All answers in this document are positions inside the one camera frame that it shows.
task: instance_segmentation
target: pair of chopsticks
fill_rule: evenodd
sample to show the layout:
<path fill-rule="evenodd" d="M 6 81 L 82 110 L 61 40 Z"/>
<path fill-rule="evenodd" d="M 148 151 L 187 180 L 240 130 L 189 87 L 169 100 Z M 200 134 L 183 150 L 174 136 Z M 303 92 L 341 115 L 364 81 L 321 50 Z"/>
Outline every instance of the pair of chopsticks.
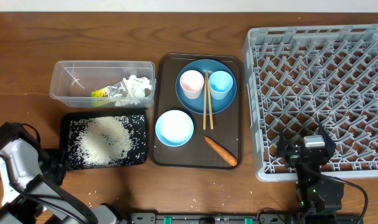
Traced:
<path fill-rule="evenodd" d="M 208 107 L 209 107 L 209 119 L 211 123 L 211 130 L 214 129 L 214 122 L 212 120 L 212 106 L 211 106 L 211 93 L 209 91 L 209 79 L 208 79 L 208 71 L 206 71 L 206 78 L 205 78 L 205 87 L 204 87 L 204 120 L 202 124 L 203 130 L 207 129 L 207 95 L 208 95 Z"/>

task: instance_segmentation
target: brown serving tray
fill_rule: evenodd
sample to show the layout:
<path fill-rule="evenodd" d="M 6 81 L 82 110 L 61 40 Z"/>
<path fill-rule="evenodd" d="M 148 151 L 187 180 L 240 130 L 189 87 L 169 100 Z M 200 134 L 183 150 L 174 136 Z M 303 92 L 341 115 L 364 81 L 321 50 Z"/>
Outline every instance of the brown serving tray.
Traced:
<path fill-rule="evenodd" d="M 176 95 L 175 83 L 179 72 L 189 63 L 199 59 L 211 59 L 226 65 L 234 74 L 237 93 L 232 104 L 225 110 L 214 114 L 214 129 L 210 129 L 209 116 L 207 129 L 202 129 L 202 114 L 188 110 Z M 150 144 L 150 158 L 161 166 L 178 166 L 207 169 L 234 169 L 243 158 L 243 65 L 237 57 L 193 54 L 168 54 L 159 62 L 154 106 L 153 138 Z M 169 110 L 186 112 L 193 120 L 194 133 L 182 146 L 164 145 L 155 135 L 158 118 Z M 237 158 L 237 165 L 231 167 L 205 141 L 204 136 L 225 147 Z"/>

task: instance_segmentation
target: wooden table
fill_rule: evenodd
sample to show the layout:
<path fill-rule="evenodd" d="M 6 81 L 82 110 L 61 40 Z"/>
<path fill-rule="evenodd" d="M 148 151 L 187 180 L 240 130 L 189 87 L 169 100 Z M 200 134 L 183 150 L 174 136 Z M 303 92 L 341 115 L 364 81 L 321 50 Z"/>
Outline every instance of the wooden table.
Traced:
<path fill-rule="evenodd" d="M 59 60 L 145 60 L 156 65 L 170 52 L 241 57 L 253 27 L 378 23 L 378 14 L 300 13 L 0 13 L 0 125 L 29 123 L 44 148 L 58 148 L 60 119 L 78 111 L 49 97 Z M 244 159 L 232 171 L 132 167 L 68 172 L 63 189 L 87 205 L 113 204 L 121 212 L 257 213 L 298 207 L 295 183 L 255 178 L 248 95 L 244 93 Z M 150 124 L 153 110 L 148 110 Z M 378 179 L 354 180 L 369 194 L 366 223 L 378 223 Z M 3 195 L 0 183 L 0 208 Z M 360 213 L 360 191 L 345 187 L 343 210 Z M 50 213 L 40 217 L 39 223 Z"/>

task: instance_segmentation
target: clear plastic container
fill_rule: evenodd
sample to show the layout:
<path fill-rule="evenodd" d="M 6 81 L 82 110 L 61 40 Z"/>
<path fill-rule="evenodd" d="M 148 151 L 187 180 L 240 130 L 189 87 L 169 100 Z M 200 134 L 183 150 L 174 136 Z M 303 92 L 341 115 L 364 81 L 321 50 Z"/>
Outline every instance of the clear plastic container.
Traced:
<path fill-rule="evenodd" d="M 151 93 L 145 97 L 124 97 L 110 99 L 91 97 L 91 92 L 106 86 L 113 86 L 131 75 L 146 77 L 151 82 Z M 76 108 L 114 108 L 151 107 L 156 88 L 153 62 L 128 61 L 61 61 L 54 67 L 50 97 L 60 100 L 69 107 Z M 102 101 L 101 106 L 94 101 Z"/>

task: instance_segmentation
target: orange carrot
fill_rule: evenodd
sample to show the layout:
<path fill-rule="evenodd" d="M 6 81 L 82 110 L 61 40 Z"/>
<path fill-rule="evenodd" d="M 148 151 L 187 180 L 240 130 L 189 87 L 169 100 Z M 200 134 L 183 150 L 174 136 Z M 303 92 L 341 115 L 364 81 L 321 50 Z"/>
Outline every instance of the orange carrot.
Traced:
<path fill-rule="evenodd" d="M 226 149 L 224 149 L 222 146 L 220 146 L 214 140 L 208 138 L 207 136 L 204 136 L 204 137 L 205 137 L 208 145 L 211 148 L 213 148 L 229 165 L 231 165 L 231 166 L 237 165 L 236 158 L 233 155 L 231 155 L 230 152 L 228 152 Z"/>

